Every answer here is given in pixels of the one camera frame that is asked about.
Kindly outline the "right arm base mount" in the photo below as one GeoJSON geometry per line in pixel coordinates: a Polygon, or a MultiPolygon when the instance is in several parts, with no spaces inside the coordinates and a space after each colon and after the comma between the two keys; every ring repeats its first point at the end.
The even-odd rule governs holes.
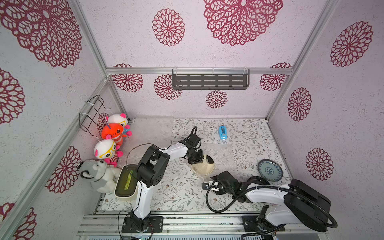
{"type": "Polygon", "coordinates": [[[245,232],[255,232],[255,233],[263,233],[263,232],[283,232],[285,231],[285,227],[282,226],[277,229],[277,226],[272,225],[267,220],[260,218],[259,216],[242,216],[243,227],[245,232]]]}

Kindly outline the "cream plate with black flowers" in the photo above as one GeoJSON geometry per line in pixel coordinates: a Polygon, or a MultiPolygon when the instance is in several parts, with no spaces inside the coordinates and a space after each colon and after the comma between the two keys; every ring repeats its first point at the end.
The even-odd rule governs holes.
{"type": "Polygon", "coordinates": [[[190,165],[190,168],[199,176],[207,176],[215,169],[215,162],[210,156],[204,155],[201,163],[190,165]]]}

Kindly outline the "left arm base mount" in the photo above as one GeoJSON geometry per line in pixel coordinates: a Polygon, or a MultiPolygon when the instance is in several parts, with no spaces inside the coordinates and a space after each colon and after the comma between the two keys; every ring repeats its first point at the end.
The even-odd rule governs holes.
{"type": "Polygon", "coordinates": [[[161,233],[163,223],[163,217],[148,216],[140,219],[134,214],[128,214],[123,222],[122,233],[161,233]]]}

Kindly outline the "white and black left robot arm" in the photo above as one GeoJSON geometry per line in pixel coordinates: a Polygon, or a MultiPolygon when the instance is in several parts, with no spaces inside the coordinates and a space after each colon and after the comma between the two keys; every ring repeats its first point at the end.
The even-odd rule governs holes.
{"type": "Polygon", "coordinates": [[[136,168],[140,192],[139,199],[133,207],[135,217],[143,220],[150,215],[155,186],[163,178],[169,161],[184,158],[190,165],[203,162],[204,152],[200,149],[201,143],[201,138],[191,133],[167,148],[151,145],[147,149],[136,168]]]}

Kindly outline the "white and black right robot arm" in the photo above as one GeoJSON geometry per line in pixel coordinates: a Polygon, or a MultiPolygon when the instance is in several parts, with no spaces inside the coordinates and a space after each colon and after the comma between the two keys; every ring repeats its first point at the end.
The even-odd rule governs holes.
{"type": "Polygon", "coordinates": [[[264,204],[259,214],[242,217],[247,237],[283,231],[289,224],[303,224],[319,233],[338,227],[336,219],[330,214],[331,201],[299,180],[277,187],[258,176],[239,182],[225,171],[204,182],[202,188],[208,193],[232,197],[232,201],[221,210],[208,205],[216,214],[227,211],[237,202],[264,204]]]}

